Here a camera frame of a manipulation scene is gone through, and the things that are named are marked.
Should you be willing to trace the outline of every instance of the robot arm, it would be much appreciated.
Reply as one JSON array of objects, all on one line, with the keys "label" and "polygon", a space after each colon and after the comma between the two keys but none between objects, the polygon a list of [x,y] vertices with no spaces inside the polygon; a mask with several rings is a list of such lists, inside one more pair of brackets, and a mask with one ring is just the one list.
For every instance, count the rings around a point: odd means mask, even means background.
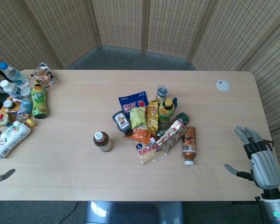
[{"label": "robot arm", "polygon": [[226,169],[235,176],[254,181],[263,189],[261,200],[273,224],[280,223],[280,169],[274,154],[267,150],[262,137],[249,127],[237,126],[235,133],[241,139],[250,160],[251,173],[233,169],[225,164]]}]

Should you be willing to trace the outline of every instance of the brown tea bottle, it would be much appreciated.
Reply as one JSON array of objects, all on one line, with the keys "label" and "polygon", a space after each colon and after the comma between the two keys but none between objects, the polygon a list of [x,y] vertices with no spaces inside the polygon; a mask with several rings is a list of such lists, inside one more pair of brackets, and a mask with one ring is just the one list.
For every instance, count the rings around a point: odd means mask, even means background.
[{"label": "brown tea bottle", "polygon": [[185,158],[185,165],[194,165],[196,156],[196,130],[194,127],[186,127],[187,132],[182,138],[182,155]]},{"label": "brown tea bottle", "polygon": [[102,152],[110,152],[112,150],[113,144],[106,132],[95,132],[93,142]]}]

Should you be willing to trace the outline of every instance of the green bottle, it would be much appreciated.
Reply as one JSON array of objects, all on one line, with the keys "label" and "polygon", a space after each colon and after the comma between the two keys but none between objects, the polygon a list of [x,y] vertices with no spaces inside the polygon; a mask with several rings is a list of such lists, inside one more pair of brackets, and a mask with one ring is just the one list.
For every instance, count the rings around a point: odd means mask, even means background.
[{"label": "green bottle", "polygon": [[159,122],[167,123],[174,113],[175,107],[172,99],[166,99],[159,107]]},{"label": "green bottle", "polygon": [[36,82],[32,91],[31,97],[33,101],[32,114],[36,119],[44,119],[47,117],[48,110],[46,108],[46,90]]}]

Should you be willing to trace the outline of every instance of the orange snack bag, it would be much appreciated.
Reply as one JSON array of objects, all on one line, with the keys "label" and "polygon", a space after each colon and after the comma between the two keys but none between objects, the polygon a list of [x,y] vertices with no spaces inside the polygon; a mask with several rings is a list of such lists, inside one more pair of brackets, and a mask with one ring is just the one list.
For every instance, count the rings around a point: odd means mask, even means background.
[{"label": "orange snack bag", "polygon": [[143,125],[140,125],[133,129],[133,134],[126,137],[129,139],[135,139],[139,142],[143,142],[145,144],[148,144],[150,142],[150,134],[147,131],[147,128]]}]

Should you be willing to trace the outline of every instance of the green juice bottle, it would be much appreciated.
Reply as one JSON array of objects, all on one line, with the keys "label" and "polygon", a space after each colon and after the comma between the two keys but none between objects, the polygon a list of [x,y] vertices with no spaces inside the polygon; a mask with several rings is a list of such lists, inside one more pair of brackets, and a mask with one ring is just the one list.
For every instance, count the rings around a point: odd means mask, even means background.
[{"label": "green juice bottle", "polygon": [[31,97],[33,101],[32,114],[36,119],[44,119],[47,117],[48,110],[46,108],[46,90],[36,82],[32,91]]}]

